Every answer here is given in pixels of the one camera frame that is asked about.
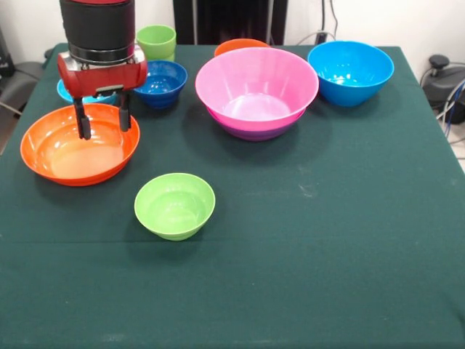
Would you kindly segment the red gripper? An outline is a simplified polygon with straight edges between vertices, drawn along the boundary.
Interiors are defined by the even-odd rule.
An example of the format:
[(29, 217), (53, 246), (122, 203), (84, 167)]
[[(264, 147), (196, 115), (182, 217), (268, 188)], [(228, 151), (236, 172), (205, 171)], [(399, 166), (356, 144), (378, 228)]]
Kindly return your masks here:
[[(91, 138), (91, 127), (82, 97), (134, 89), (147, 78), (147, 60), (138, 45), (130, 59), (121, 64), (87, 65), (75, 60), (69, 52), (62, 52), (57, 56), (57, 67), (65, 88), (74, 97), (78, 135), (85, 140)], [(127, 132), (131, 128), (130, 95), (120, 92), (119, 99), (119, 124), (121, 131)]]

